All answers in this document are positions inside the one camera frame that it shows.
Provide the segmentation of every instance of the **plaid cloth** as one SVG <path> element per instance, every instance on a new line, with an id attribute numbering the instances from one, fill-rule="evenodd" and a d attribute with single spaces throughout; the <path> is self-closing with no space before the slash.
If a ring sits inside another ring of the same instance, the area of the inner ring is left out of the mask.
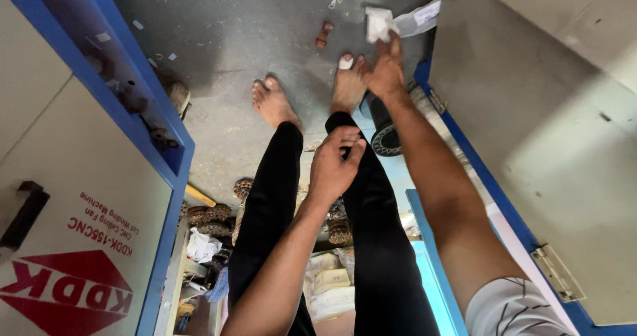
<path id="1" fill-rule="evenodd" d="M 222 268 L 217 277 L 215 287 L 205 293 L 208 302 L 221 301 L 226 297 L 230 287 L 228 285 L 228 267 Z"/>

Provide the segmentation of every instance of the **metal bracket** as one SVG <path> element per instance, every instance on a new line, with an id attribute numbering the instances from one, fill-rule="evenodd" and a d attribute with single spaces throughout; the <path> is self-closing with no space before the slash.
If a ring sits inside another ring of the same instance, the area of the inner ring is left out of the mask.
<path id="1" fill-rule="evenodd" d="M 436 94 L 436 91 L 434 91 L 433 88 L 431 89 L 431 95 L 429 95 L 429 100 L 434 105 L 434 107 L 435 107 L 436 111 L 438 111 L 439 115 L 441 115 L 445 111 L 447 111 L 447 102 L 445 101 L 445 103 L 442 103 L 440 101 L 440 98 Z"/>
<path id="2" fill-rule="evenodd" d="M 563 302 L 577 301 L 586 298 L 580 285 L 573 278 L 551 245 L 546 244 L 536 249 L 534 252 L 531 252 L 531 256 L 535 260 L 539 270 L 546 277 L 546 280 L 548 280 L 548 283 L 551 284 Z"/>

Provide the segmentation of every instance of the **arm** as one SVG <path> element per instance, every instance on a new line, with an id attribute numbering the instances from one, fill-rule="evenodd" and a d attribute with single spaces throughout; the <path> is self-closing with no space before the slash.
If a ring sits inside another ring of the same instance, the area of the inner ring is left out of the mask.
<path id="1" fill-rule="evenodd" d="M 378 41 L 377 64 L 364 79 L 396 126 L 411 179 L 464 315 L 473 295 L 502 277 L 528 279 L 491 230 L 484 204 L 462 165 L 404 91 L 400 38 Z"/>
<path id="2" fill-rule="evenodd" d="M 288 230 L 232 309 L 227 335 L 287 335 L 299 307 L 303 275 L 330 205 L 351 185 L 365 141 L 357 127 L 336 128 L 314 154 L 308 196 Z M 352 147 L 343 160 L 343 147 Z"/>

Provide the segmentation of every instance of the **hand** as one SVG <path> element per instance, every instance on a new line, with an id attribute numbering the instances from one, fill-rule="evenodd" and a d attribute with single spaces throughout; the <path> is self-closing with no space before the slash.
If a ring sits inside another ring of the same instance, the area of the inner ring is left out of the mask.
<path id="1" fill-rule="evenodd" d="M 310 170 L 308 198 L 329 206 L 352 184 L 367 145 L 360 131 L 354 126 L 337 127 L 316 149 Z M 352 150 L 343 159 L 345 147 Z"/>
<path id="2" fill-rule="evenodd" d="M 389 37 L 388 44 L 376 41 L 376 66 L 362 77 L 370 91 L 383 100 L 404 94 L 400 37 L 393 30 L 389 31 Z"/>

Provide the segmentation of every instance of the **person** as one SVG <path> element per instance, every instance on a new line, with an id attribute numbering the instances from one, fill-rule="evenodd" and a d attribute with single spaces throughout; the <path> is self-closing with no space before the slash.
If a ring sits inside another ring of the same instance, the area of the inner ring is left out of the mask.
<path id="1" fill-rule="evenodd" d="M 307 197 L 294 217 L 302 126 L 273 76 L 253 84 L 253 107 L 276 132 L 245 205 L 229 261 L 222 335 L 314 335 L 303 277 L 330 205 L 343 196 L 355 250 L 355 334 L 438 335 L 414 251 L 380 161 L 351 117 L 369 89 L 386 105 L 470 335 L 569 335 L 493 233 L 484 204 L 404 89 L 400 38 L 377 43 L 372 69 L 346 54 L 334 79 Z"/>

